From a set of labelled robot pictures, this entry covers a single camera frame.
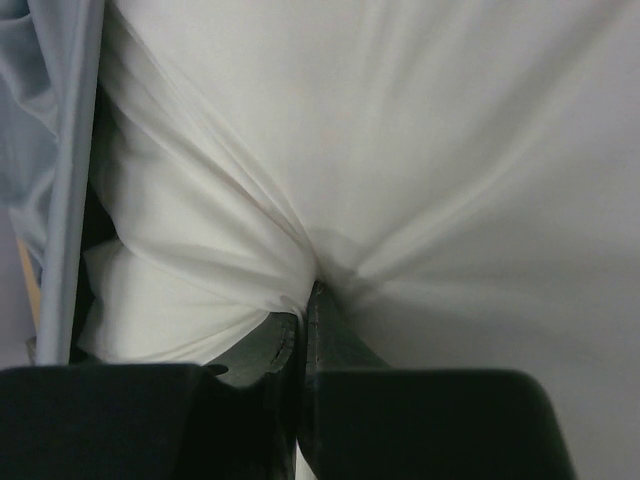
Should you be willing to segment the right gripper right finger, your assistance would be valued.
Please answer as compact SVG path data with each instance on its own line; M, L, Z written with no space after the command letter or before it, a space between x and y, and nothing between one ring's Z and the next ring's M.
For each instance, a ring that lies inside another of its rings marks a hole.
M333 292L322 282L311 291L305 331L307 373L390 368L350 328Z

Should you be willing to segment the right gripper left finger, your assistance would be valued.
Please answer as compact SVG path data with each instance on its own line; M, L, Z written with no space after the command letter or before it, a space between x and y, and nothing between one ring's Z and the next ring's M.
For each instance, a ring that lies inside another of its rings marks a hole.
M236 389L297 377L298 317L271 313L229 350L205 365L218 380Z

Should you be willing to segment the white pillow yellow edge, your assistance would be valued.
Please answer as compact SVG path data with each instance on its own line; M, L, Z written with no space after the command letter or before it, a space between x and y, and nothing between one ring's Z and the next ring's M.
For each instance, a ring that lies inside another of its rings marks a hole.
M513 368L639 475L635 1L110 1L80 335L208 362L325 281L406 367Z

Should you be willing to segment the grey pillowcase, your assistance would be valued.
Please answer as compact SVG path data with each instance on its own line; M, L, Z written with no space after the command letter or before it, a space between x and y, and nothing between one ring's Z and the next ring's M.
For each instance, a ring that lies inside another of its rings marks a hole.
M1 4L1 203L40 270L39 365L66 364L105 4Z

